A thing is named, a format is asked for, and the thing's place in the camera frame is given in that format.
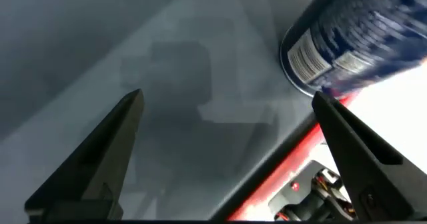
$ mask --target blue can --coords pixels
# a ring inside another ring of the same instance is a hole
[[[337,98],[421,65],[427,56],[427,0],[332,0],[304,15],[280,49],[288,79],[308,95]]]

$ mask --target red edge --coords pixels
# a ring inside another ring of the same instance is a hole
[[[348,106],[357,96],[349,95],[340,102]],[[299,168],[308,161],[310,151],[324,139],[318,123],[300,141],[289,155],[274,169],[270,176],[243,202],[229,217],[229,221],[272,221],[274,214],[270,212],[268,202],[272,197],[298,173]]]

